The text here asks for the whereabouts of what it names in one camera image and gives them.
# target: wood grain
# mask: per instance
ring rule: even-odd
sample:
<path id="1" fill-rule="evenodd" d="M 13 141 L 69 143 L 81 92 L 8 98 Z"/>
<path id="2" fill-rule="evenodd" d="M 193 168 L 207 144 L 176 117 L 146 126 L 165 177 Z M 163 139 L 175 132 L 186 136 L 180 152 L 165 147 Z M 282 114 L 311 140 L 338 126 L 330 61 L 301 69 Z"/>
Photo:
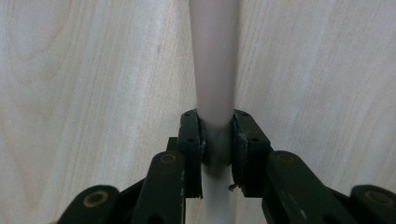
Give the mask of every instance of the wood grain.
<path id="1" fill-rule="evenodd" d="M 237 108 L 346 194 L 396 191 L 395 11 L 242 1 Z M 127 188 L 195 106 L 187 0 L 0 1 L 0 223 L 50 223 L 87 187 Z M 260 200 L 232 202 L 233 223 L 264 223 Z"/>

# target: white cylindrical rod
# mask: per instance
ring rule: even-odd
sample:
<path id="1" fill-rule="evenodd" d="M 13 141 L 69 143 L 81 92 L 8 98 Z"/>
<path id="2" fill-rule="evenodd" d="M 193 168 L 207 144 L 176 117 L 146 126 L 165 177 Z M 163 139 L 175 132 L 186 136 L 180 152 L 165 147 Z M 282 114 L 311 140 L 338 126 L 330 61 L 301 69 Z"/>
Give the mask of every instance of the white cylindrical rod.
<path id="1" fill-rule="evenodd" d="M 190 0 L 197 110 L 205 123 L 205 223 L 230 223 L 231 119 L 239 0 Z"/>

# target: round fastener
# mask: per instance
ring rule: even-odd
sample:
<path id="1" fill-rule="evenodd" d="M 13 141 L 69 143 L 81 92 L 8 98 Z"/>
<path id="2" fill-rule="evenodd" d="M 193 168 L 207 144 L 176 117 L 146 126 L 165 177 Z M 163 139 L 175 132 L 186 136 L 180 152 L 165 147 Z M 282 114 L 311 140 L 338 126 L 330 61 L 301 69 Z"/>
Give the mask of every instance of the round fastener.
<path id="1" fill-rule="evenodd" d="M 176 156 L 172 154 L 165 154 L 160 158 L 162 163 L 171 163 L 176 161 Z"/>
<path id="2" fill-rule="evenodd" d="M 277 159 L 284 162 L 294 162 L 294 158 L 291 155 L 281 153 L 276 155 Z"/>
<path id="3" fill-rule="evenodd" d="M 95 192 L 90 193 L 87 197 L 84 198 L 84 206 L 93 208 L 102 203 L 105 203 L 108 199 L 108 193 L 104 190 L 97 190 Z"/>
<path id="4" fill-rule="evenodd" d="M 367 190 L 364 192 L 364 196 L 369 199 L 373 203 L 382 204 L 384 206 L 393 206 L 394 201 L 388 195 L 376 191 L 376 190 Z"/>

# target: light wood surface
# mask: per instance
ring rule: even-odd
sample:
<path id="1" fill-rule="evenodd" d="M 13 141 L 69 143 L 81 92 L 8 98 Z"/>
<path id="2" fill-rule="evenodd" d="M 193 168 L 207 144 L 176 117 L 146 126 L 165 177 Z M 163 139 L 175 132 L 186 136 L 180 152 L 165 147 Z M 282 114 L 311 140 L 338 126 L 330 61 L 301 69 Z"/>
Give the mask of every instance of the light wood surface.
<path id="1" fill-rule="evenodd" d="M 328 186 L 396 191 L 396 2 L 242 1 L 236 107 Z M 0 223 L 125 189 L 196 107 L 187 0 L 0 1 Z M 233 223 L 264 223 L 232 194 Z M 201 223 L 199 200 L 187 223 Z"/>

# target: beige wooden background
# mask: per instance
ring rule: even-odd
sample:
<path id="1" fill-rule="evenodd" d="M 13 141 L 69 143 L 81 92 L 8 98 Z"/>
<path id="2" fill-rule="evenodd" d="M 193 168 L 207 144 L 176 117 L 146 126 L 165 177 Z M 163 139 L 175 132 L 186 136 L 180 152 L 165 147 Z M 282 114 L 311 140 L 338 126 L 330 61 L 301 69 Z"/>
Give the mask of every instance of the beige wooden background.
<path id="1" fill-rule="evenodd" d="M 236 107 L 326 185 L 396 191 L 396 1 L 241 10 Z M 187 0 L 0 0 L 0 223 L 143 178 L 195 107 L 191 55 Z M 265 222 L 260 200 L 232 202 L 233 223 Z"/>

